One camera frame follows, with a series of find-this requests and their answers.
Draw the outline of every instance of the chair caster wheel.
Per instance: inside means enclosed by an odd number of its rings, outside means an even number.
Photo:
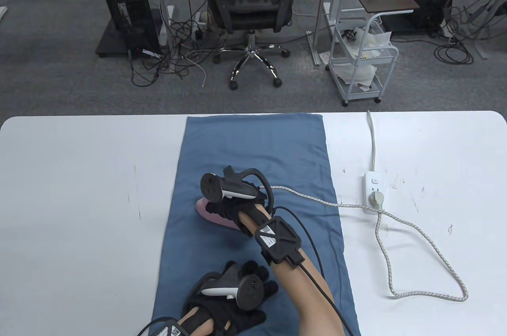
[[[273,79],[273,85],[275,88],[280,88],[282,86],[282,79],[281,78]]]

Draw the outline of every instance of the vr controller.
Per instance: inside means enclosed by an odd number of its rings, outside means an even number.
[[[273,191],[266,177],[257,169],[249,168],[241,173],[235,173],[231,166],[223,169],[223,177],[213,173],[205,173],[201,178],[201,192],[208,201],[218,203],[223,198],[239,198],[253,200],[257,198],[257,190],[251,186],[245,179],[249,175],[254,175],[261,181],[268,196],[268,205],[266,211],[273,213]]]

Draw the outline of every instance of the ironing cloth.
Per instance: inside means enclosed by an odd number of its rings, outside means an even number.
[[[266,265],[253,238],[213,224],[195,210],[195,203],[202,196],[199,185],[202,175],[210,172],[223,176],[223,169],[228,165],[236,172],[257,168],[272,186],[288,186],[336,203],[322,116],[188,117],[162,246],[153,318],[179,318],[192,286],[204,274],[221,271],[228,260],[239,263],[256,260]],[[246,180],[260,184],[255,177]],[[281,190],[274,190],[274,199],[275,206],[283,205],[294,211],[308,229],[337,308],[354,335],[359,336],[337,208]],[[301,226],[282,209],[276,214],[297,231],[303,249],[318,268],[315,253]],[[262,309],[268,314],[266,322],[242,335],[298,334],[299,316],[282,287]]]

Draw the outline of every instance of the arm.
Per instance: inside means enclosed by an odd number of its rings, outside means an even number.
[[[256,204],[256,207],[266,217],[270,218],[270,215],[268,215],[261,204]],[[257,225],[251,218],[244,213],[239,213],[239,220],[252,234],[255,233]],[[303,266],[309,271],[329,298],[333,300],[328,284],[322,278],[322,275],[302,249],[300,253],[305,258]],[[293,269],[288,262],[282,262],[279,265],[272,263],[271,269],[299,312],[301,320],[299,324],[300,336],[344,335],[340,318],[301,268],[297,267]]]

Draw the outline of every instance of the white cart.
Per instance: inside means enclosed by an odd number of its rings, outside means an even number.
[[[348,101],[355,99],[374,98],[376,103],[379,103],[382,100],[382,95],[384,94],[385,89],[387,88],[387,84],[389,83],[389,79],[391,78],[391,74],[393,73],[393,69],[395,68],[395,64],[396,61],[398,60],[398,55],[400,54],[400,52],[398,51],[398,48],[396,48],[391,44],[391,42],[389,42],[386,46],[366,47],[366,38],[368,34],[383,33],[382,28],[380,27],[380,25],[378,25],[375,19],[386,15],[408,14],[411,12],[413,12],[413,10],[381,12],[371,16],[370,19],[366,21],[366,18],[341,19],[340,18],[341,10],[338,9],[337,23],[333,28],[333,41],[331,42],[330,59],[328,65],[326,66],[326,70],[332,71],[333,80],[335,81],[335,84],[338,90],[340,91],[340,95],[343,99],[342,106],[348,106]],[[344,30],[351,30],[356,27],[364,28],[364,34],[360,39],[360,48],[357,57],[355,57],[350,53],[342,37],[342,32]],[[342,53],[345,54],[345,56],[333,57],[336,44],[339,44],[341,46]],[[363,52],[366,51],[378,51],[379,55],[375,57],[364,57]],[[351,64],[353,66],[353,73],[349,84],[346,84],[342,79],[338,77],[338,72],[336,70],[338,65],[346,65],[346,64]],[[375,74],[370,89],[368,91],[364,92],[355,85],[355,76],[358,68],[364,65],[382,65],[382,64],[389,64],[389,72],[387,74],[386,79],[383,82],[380,81],[377,74]]]

